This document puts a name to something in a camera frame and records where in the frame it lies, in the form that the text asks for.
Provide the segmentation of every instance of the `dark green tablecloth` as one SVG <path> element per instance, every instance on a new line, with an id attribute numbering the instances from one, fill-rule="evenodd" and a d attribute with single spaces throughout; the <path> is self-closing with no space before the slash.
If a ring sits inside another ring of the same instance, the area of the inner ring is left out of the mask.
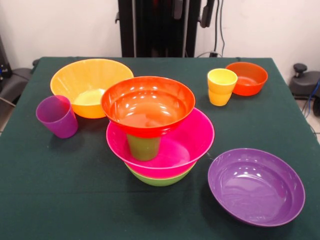
<path id="1" fill-rule="evenodd" d="M 215 127 L 208 154 L 180 182 L 152 187 L 140 182 L 109 149 L 108 120 L 78 118 L 70 139 L 53 136 L 36 119 L 51 95 L 50 79 L 81 58 L 42 58 L 0 137 L 0 239 L 320 239 L 320 147 L 270 58 L 269 78 L 252 97 L 233 95 L 225 107 L 207 97 L 207 72 L 235 58 L 116 58 L 135 76 L 156 75 L 188 85 L 196 107 Z M 243 224 L 217 203 L 207 183 L 214 157 L 234 148 L 275 154 L 300 175 L 306 190 L 301 214 L 275 228 Z"/>

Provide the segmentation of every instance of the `blue cable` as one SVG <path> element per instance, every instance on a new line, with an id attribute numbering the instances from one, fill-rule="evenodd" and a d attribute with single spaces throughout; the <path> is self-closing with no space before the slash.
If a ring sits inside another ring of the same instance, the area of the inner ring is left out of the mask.
<path id="1" fill-rule="evenodd" d="M 316 83 L 316 86 L 314 88 L 314 90 L 312 91 L 312 93 L 310 94 L 309 96 L 309 99 L 308 99 L 308 107 L 309 107 L 309 110 L 308 110 L 308 114 L 305 116 L 305 118 L 307 118 L 310 114 L 310 109 L 311 109 L 311 99 L 312 97 L 316 94 L 318 88 L 320 86 L 320 79 L 318 80 L 318 82 Z"/>

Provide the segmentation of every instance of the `purple cup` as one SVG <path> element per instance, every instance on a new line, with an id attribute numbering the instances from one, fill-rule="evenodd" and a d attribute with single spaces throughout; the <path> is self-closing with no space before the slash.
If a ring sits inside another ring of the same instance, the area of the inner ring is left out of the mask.
<path id="1" fill-rule="evenodd" d="M 44 99 L 35 110 L 37 119 L 61 139 L 70 138 L 78 130 L 78 122 L 71 103 L 65 96 Z"/>

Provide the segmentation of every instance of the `floor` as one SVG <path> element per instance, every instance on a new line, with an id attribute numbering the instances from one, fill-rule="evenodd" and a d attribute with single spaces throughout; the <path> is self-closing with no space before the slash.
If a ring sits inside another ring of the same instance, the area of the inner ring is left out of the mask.
<path id="1" fill-rule="evenodd" d="M 305 100 L 296 100 L 296 103 L 300 107 L 300 109 L 303 108 L 304 104 L 306 103 Z M 311 111 L 309 116 L 306 118 L 306 121 L 309 123 L 310 126 L 314 129 L 316 133 L 320 133 L 320 117 L 316 117 L 312 111 L 312 106 L 311 105 Z M 6 124 L 8 120 L 10 119 L 11 114 L 14 111 L 14 107 L 7 106 L 4 110 L 2 110 L 2 113 L 0 114 L 0 136 L 3 130 L 6 127 Z M 316 134 L 317 140 L 320 144 L 320 134 Z"/>
<path id="2" fill-rule="evenodd" d="M 296 100 L 296 103 L 298 104 L 298 106 L 302 110 L 306 101 L 305 100 Z M 316 137 L 317 137 L 317 140 L 320 144 L 320 117 L 316 117 L 314 115 L 312 108 L 313 108 L 313 102 L 311 102 L 311 111 L 310 111 L 309 116 L 306 118 L 306 121 L 314 129 L 314 131 L 317 133 Z"/>
<path id="3" fill-rule="evenodd" d="M 1 113 L 0 113 L 0 136 L 2 132 L 4 131 L 7 122 L 9 121 L 11 114 L 14 111 L 14 107 L 10 105 L 6 105 L 5 107 L 1 108 Z"/>

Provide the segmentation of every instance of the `plastic bowl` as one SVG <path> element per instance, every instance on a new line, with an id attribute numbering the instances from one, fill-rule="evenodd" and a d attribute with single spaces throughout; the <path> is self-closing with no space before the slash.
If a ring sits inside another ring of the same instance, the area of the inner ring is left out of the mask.
<path id="1" fill-rule="evenodd" d="M 150 161 L 132 157 L 126 133 L 110 122 L 106 129 L 106 141 L 115 155 L 133 171 L 148 178 L 167 179 L 185 173 L 211 147 L 215 130 L 210 119 L 194 108 L 191 114 L 160 141 L 158 155 Z"/>
<path id="2" fill-rule="evenodd" d="M 241 96 L 256 95 L 261 91 L 268 79 L 267 71 L 250 62 L 234 62 L 226 66 L 238 76 L 233 93 Z"/>
<path id="3" fill-rule="evenodd" d="M 209 168 L 208 182 L 221 206 L 250 225 L 284 225 L 305 204 L 298 174 L 277 156 L 257 149 L 239 148 L 219 155 Z"/>
<path id="4" fill-rule="evenodd" d="M 140 181 L 144 182 L 145 184 L 154 186 L 154 187 L 166 187 L 172 184 L 175 184 L 179 182 L 181 179 L 183 179 L 189 172 L 190 170 L 194 167 L 196 163 L 194 163 L 186 172 L 183 172 L 182 174 L 175 176 L 175 177 L 170 177 L 170 178 L 152 178 L 152 177 L 147 177 L 143 176 L 134 170 L 132 170 L 127 164 L 125 164 L 130 172 L 136 176 L 137 179 Z"/>
<path id="5" fill-rule="evenodd" d="M 50 88 L 54 95 L 68 98 L 77 115 L 98 119 L 106 116 L 101 108 L 101 97 L 105 90 L 133 76 L 132 71 L 120 62 L 86 59 L 57 71 L 51 79 Z"/>
<path id="6" fill-rule="evenodd" d="M 125 133 L 160 137 L 176 128 L 193 110 L 196 99 L 182 83 L 160 76 L 139 76 L 105 91 L 105 115 Z"/>

